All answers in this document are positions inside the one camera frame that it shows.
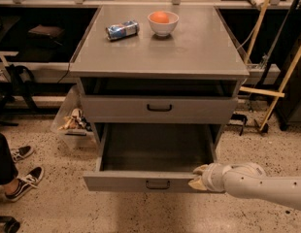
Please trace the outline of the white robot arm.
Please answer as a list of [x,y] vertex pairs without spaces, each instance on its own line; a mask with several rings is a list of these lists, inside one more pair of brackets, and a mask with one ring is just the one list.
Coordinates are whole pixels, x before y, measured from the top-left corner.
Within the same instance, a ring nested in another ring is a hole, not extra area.
[[196,190],[226,192],[242,199],[260,199],[301,211],[301,177],[271,177],[256,163],[211,163],[193,170],[188,185]]

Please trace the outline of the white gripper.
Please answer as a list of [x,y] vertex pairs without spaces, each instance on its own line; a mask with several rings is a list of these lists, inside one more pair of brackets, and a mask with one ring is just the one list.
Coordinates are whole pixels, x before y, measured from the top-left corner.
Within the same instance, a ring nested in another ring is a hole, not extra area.
[[224,191],[224,181],[223,176],[225,173],[231,170],[230,165],[222,165],[219,163],[212,163],[201,165],[193,170],[195,175],[202,175],[201,177],[196,177],[188,182],[188,185],[195,189],[204,191],[207,188],[214,192]]

